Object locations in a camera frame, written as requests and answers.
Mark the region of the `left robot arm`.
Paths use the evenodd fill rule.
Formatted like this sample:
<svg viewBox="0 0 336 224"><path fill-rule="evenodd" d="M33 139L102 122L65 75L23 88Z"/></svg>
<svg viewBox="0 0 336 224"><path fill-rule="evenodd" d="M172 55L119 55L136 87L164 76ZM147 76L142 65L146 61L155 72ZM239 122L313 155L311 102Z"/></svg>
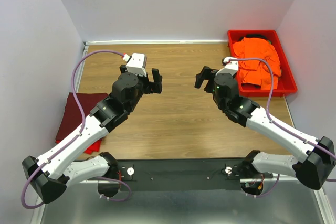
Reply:
<svg viewBox="0 0 336 224"><path fill-rule="evenodd" d="M30 208L25 202L28 186L32 186L44 204L49 204L58 199L67 187L89 178L104 177L117 167L117 161L109 153L101 153L92 161L78 164L74 164L74 160L123 123L144 94L162 92L162 76L158 69L152 69L153 81L146 75L132 73L125 65L121 65L120 71L111 93L97 103L72 133L45 154L27 156L23 160L27 181L21 202L25 208Z"/></svg>

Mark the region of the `orange t shirt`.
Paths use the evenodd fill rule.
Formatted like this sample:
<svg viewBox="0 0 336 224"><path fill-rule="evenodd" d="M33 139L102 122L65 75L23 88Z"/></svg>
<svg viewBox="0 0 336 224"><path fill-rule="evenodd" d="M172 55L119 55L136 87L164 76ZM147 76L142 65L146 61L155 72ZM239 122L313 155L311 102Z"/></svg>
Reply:
<svg viewBox="0 0 336 224"><path fill-rule="evenodd" d="M243 84L253 84L269 90L278 87L282 75L279 56L274 46L261 38L244 37L233 44L234 57L239 62L239 77Z"/></svg>

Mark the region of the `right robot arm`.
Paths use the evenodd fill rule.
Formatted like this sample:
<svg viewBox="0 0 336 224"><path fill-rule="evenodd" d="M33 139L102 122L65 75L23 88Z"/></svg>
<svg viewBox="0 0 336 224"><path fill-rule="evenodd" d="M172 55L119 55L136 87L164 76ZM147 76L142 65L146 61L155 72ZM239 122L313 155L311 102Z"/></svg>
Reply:
<svg viewBox="0 0 336 224"><path fill-rule="evenodd" d="M319 190L335 168L334 143L326 136L316 138L302 133L267 112L255 101L239 94L236 70L225 66L221 70L204 66L195 77L199 89L210 93L217 107L234 123L254 130L285 148L289 155L268 154L253 150L230 172L252 178L264 173L276 173L296 178L306 187Z"/></svg>

